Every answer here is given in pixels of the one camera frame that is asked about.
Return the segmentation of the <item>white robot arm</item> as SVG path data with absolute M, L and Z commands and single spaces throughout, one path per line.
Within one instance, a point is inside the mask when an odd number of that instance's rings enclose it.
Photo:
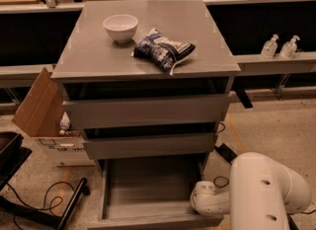
M 232 161 L 227 192 L 200 181 L 191 207 L 204 216 L 228 214 L 230 230 L 290 230 L 287 216 L 306 210 L 311 200 L 300 174 L 266 155 L 247 152 Z

